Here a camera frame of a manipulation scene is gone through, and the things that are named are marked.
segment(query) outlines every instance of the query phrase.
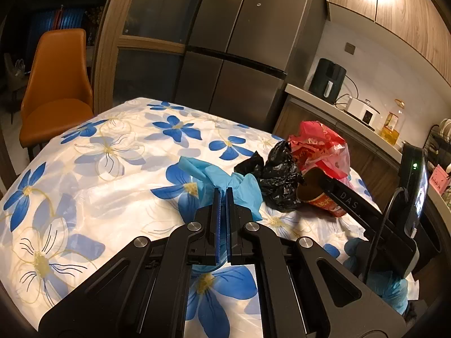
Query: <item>leather chair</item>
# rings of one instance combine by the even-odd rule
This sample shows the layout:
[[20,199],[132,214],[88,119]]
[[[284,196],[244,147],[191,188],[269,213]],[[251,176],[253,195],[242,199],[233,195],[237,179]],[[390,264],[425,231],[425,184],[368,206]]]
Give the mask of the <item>leather chair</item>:
[[30,161],[37,144],[94,117],[83,29],[51,30],[39,39],[20,114],[19,141]]

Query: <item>table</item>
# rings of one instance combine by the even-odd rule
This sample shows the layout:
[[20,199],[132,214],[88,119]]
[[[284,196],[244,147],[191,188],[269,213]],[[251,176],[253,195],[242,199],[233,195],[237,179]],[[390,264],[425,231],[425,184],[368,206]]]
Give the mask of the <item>table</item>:
[[[137,236],[167,237],[192,219],[197,184],[180,156],[229,174],[275,136],[182,106],[138,98],[56,137],[0,202],[0,280],[26,319],[40,318]],[[373,203],[351,170],[355,190]],[[263,203],[262,224],[289,239],[310,236],[340,262],[363,229],[308,204],[281,213]],[[193,273],[186,337],[261,337],[253,266]]]

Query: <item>refrigerator door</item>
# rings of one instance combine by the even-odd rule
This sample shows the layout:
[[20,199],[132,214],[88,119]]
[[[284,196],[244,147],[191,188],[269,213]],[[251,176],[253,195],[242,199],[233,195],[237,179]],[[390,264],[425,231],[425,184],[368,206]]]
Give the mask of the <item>refrigerator door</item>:
[[208,112],[222,62],[219,58],[187,52],[175,103]]
[[227,53],[286,71],[307,0],[244,0]]
[[243,0],[202,0],[190,46],[225,52]]
[[283,105],[283,80],[224,61],[210,113],[271,132]]

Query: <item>rice cooker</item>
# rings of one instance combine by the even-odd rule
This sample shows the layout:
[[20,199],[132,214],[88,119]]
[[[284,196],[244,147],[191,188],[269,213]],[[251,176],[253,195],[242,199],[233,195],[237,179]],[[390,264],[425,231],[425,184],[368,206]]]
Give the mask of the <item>rice cooker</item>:
[[368,99],[360,100],[353,97],[349,99],[344,111],[373,130],[374,120],[380,115]]

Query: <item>paper cup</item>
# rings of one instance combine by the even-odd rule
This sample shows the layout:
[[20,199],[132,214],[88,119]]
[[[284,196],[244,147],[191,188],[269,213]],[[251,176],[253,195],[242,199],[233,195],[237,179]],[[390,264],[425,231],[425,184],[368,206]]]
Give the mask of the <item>paper cup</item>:
[[322,208],[323,210],[330,212],[335,217],[341,217],[346,214],[346,211],[337,205],[337,203],[335,203],[332,198],[327,196],[325,193],[315,199],[312,199],[311,201],[307,201],[306,203]]
[[320,168],[313,168],[306,172],[304,174],[305,184],[299,184],[296,195],[305,203],[326,210],[335,217],[341,217],[346,214],[346,211],[327,196],[319,186],[321,173]]

